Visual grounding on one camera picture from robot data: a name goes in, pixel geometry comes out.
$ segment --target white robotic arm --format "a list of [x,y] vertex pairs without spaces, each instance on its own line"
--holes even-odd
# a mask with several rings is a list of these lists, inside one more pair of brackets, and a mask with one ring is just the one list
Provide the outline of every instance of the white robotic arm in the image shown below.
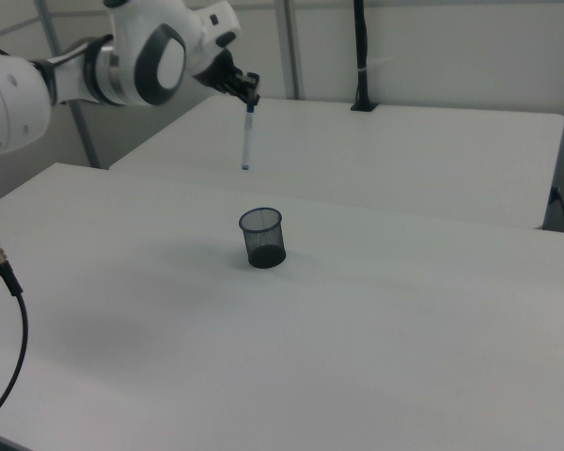
[[103,0],[114,34],[84,39],[48,60],[0,56],[0,153],[40,138],[51,106],[69,100],[160,105],[184,73],[244,102],[259,76],[243,75],[226,49],[241,29],[225,1],[197,11],[182,0]]

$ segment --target black mesh cup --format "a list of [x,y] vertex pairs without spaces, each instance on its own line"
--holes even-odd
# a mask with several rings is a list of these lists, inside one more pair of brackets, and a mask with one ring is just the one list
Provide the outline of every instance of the black mesh cup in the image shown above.
[[273,268],[286,258],[282,240],[282,214],[262,207],[246,212],[239,221],[248,262],[260,269]]

